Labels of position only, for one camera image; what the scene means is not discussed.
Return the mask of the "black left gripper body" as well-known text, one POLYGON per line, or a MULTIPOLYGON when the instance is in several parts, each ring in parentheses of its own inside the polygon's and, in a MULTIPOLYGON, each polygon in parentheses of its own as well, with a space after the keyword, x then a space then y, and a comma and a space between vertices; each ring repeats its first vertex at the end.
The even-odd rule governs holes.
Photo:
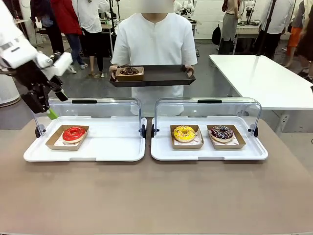
POLYGON ((35 90, 39 86, 48 88, 49 91, 61 91, 61 80, 55 75, 54 68, 41 69, 34 61, 17 67, 17 80, 29 91, 35 90))

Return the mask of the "person's right hand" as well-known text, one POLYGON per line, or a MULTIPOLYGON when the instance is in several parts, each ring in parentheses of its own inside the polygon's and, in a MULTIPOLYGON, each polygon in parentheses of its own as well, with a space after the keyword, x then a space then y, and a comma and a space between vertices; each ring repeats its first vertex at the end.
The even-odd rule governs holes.
POLYGON ((113 80, 116 79, 116 72, 117 72, 118 68, 120 68, 120 66, 118 66, 118 65, 111 65, 110 66, 110 74, 111 74, 111 77, 113 78, 113 80))

